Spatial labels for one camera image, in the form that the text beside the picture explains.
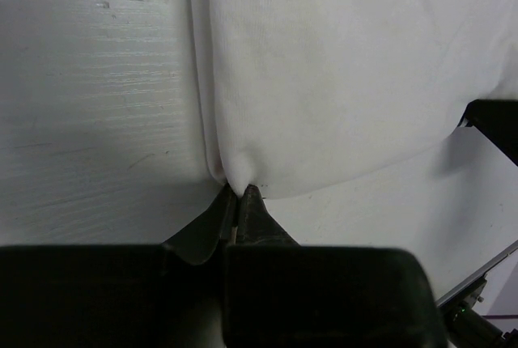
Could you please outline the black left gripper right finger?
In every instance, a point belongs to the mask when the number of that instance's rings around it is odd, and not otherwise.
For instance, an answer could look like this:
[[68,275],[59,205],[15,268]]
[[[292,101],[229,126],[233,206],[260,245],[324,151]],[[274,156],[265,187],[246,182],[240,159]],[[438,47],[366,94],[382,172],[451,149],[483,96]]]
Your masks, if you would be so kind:
[[249,186],[224,252],[228,347],[445,347],[416,257],[403,249],[303,246]]

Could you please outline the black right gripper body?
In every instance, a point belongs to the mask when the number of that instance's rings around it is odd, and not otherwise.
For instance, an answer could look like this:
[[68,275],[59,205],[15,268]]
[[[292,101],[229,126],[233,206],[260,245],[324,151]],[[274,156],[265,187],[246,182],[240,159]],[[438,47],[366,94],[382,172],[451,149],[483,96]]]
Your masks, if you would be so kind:
[[518,103],[516,100],[474,100],[459,127],[474,127],[515,165],[518,161]]

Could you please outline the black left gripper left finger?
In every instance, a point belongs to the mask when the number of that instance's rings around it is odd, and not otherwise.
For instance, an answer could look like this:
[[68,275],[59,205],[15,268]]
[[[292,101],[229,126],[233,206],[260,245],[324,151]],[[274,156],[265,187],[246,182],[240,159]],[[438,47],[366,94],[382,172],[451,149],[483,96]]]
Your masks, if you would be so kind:
[[2,346],[161,346],[199,301],[219,297],[236,203],[223,187],[157,244],[2,247]]

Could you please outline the white green raglan t-shirt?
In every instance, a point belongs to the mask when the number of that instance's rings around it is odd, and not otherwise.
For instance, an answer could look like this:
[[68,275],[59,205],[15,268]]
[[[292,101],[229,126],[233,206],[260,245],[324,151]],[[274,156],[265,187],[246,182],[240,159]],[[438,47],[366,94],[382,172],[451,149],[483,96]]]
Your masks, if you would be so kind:
[[309,193],[517,97],[517,0],[191,0],[206,160],[242,194]]

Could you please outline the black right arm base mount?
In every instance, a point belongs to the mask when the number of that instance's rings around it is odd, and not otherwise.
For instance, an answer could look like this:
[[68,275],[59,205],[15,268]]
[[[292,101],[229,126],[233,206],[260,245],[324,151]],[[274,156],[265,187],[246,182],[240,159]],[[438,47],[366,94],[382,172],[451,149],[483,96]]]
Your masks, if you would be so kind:
[[515,241],[438,300],[447,338],[454,347],[517,347],[517,329],[504,332],[490,322],[489,316],[481,316],[473,309],[482,302],[488,273],[516,252]]

